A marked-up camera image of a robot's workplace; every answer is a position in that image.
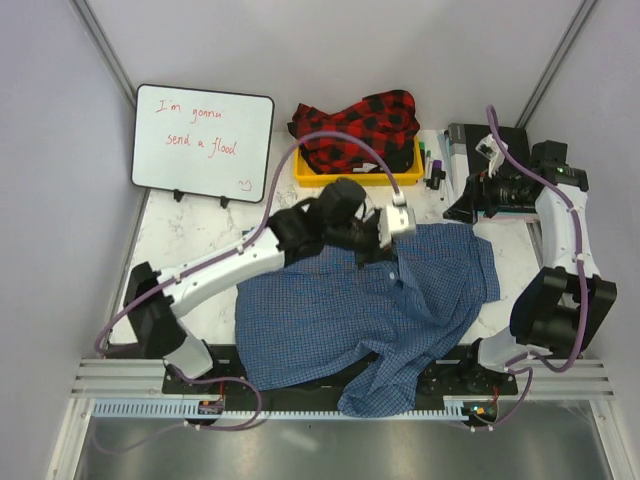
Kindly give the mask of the blue checkered long sleeve shirt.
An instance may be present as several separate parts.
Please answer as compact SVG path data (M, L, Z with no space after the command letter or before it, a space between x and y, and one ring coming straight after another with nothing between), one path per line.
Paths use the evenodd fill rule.
M385 417L412 410L419 375L454 348L500 284L489 241L470 226L421 225L396 256L358 267L352 253L322 253L240 283L235 342L260 390L318 380L370 353L341 413Z

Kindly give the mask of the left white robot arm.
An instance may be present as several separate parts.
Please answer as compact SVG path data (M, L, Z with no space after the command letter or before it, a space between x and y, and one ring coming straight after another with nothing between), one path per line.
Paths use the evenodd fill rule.
M358 266L390 259L389 211L375 208L359 217L365 201L360 185L339 179L318 197L270 215L226 250L164 270L147 262L135 266L124 308L141 356L178 368L196 392L211 392L220 371L182 317L224 290L315 257L327 246L353 252Z

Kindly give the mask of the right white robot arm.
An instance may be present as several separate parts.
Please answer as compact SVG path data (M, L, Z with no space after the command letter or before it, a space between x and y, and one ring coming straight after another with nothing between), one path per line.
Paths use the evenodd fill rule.
M493 383L494 371L524 359L538 359L556 373L568 370L617 298L616 284L602 278L590 249L587 174L567 165L565 145L535 145L537 163L531 169L492 134L476 150L488 167L468 177L444 218L475 224L480 215L493 217L499 205L529 200L541 225L542 266L515 301L508 326L480 340L477 359L458 368L460 386L473 394Z

